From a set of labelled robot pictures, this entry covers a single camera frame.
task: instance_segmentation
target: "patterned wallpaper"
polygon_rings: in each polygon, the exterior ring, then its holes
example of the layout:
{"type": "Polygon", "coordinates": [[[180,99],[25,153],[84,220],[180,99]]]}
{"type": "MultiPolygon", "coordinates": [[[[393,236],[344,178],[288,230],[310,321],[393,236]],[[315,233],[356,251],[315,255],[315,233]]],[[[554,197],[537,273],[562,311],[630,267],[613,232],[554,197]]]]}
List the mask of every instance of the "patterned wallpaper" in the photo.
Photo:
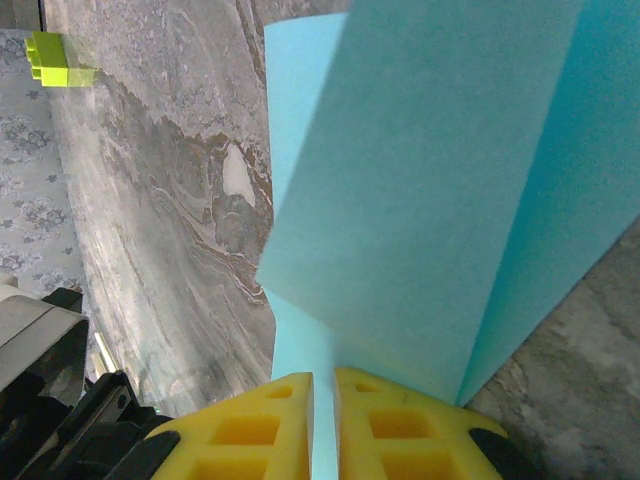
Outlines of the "patterned wallpaper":
{"type": "Polygon", "coordinates": [[[84,283],[46,90],[24,39],[0,30],[0,273],[38,296],[84,283]]]}

